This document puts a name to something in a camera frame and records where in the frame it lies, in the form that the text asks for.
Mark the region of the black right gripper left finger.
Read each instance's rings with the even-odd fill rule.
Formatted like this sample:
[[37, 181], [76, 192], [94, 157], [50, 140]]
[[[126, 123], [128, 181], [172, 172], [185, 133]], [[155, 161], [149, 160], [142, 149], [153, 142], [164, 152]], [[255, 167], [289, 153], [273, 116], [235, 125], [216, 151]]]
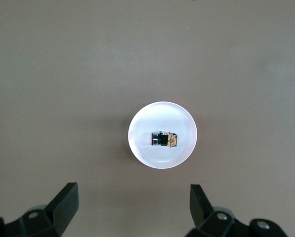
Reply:
[[67, 183], [49, 204], [33, 207], [10, 223], [0, 217], [0, 237], [62, 237], [78, 208], [78, 184]]

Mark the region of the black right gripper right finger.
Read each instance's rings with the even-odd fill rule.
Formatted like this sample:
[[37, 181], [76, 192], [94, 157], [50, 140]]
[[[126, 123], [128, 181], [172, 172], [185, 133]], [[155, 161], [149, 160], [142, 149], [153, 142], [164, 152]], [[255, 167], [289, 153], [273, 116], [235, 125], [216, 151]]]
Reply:
[[186, 237], [288, 237], [273, 221], [257, 218], [245, 225], [229, 209], [213, 207], [200, 185], [190, 186], [189, 209], [195, 228]]

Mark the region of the orange push-button switch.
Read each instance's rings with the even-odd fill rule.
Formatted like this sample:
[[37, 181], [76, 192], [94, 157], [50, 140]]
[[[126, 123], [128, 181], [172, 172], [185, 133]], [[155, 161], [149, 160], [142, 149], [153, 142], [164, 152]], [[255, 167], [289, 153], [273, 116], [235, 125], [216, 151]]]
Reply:
[[177, 147], [178, 136], [176, 133], [159, 131], [151, 134], [152, 146]]

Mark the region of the pink round plate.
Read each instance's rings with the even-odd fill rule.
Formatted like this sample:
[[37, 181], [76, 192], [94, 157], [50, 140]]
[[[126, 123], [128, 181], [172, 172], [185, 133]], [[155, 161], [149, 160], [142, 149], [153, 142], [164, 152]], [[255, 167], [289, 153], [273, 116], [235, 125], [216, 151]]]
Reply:
[[[177, 147], [152, 146], [151, 134], [159, 131], [176, 133]], [[173, 168], [194, 151], [197, 127], [193, 117], [182, 106], [172, 102], [155, 102], [143, 107], [128, 128], [128, 143], [134, 156], [155, 169]]]

